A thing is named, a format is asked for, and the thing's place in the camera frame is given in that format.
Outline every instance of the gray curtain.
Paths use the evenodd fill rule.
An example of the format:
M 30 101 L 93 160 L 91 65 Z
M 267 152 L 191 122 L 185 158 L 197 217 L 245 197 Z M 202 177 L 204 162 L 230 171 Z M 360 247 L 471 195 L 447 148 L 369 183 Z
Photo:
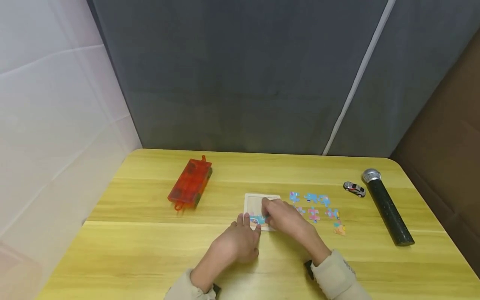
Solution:
M 321 154 L 386 0 L 89 4 L 145 148 Z M 479 25 L 397 1 L 329 154 L 389 156 Z

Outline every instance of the wooden table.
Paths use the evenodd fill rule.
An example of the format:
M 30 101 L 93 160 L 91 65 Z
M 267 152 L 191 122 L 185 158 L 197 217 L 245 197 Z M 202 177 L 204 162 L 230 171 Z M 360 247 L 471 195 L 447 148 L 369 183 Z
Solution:
M 189 158 L 214 169 L 196 210 L 177 213 L 167 195 Z M 396 247 L 367 193 L 342 188 L 376 168 L 416 244 Z M 141 149 L 131 153 L 39 295 L 39 299 L 158 300 L 243 211 L 248 192 L 327 194 L 347 236 L 326 216 L 315 225 L 339 249 L 374 299 L 478 299 L 479 280 L 400 166 L 386 158 Z M 302 199 L 303 206 L 309 206 Z M 221 299 L 323 299 L 307 279 L 306 253 L 280 233 L 263 232 L 257 262 L 217 280 Z

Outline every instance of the wrist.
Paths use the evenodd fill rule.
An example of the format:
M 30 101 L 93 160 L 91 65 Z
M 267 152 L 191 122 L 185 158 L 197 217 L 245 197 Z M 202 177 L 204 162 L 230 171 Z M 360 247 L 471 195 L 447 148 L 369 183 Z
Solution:
M 313 265 L 318 266 L 332 254 L 332 251 L 325 245 L 312 224 L 309 224 L 309 228 L 303 233 L 299 242 L 310 254 Z
M 220 253 L 214 243 L 207 250 L 201 261 L 190 273 L 192 284 L 207 293 L 215 279 L 232 263 L 232 259 L 224 253 Z

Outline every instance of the cuff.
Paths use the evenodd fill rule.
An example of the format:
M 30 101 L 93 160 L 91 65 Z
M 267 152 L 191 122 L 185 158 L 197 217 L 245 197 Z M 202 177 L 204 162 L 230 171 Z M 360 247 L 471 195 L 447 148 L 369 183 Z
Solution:
M 190 281 L 190 273 L 193 269 L 188 269 L 180 278 L 173 284 L 167 292 L 165 299 L 169 300 L 215 300 L 216 294 L 211 288 L 206 294 L 195 287 Z
M 357 281 L 355 271 L 337 250 L 333 250 L 318 267 L 312 263 L 311 268 L 318 285 L 328 299 L 335 299 Z

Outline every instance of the silver toy car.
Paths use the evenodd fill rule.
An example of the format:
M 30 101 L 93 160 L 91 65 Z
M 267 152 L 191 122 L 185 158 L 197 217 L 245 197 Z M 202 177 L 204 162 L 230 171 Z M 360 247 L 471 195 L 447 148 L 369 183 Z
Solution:
M 346 191 L 354 193 L 355 195 L 357 195 L 360 198 L 365 197 L 365 189 L 363 187 L 359 186 L 358 184 L 355 184 L 355 183 L 350 182 L 350 181 L 346 181 L 343 184 L 343 188 Z

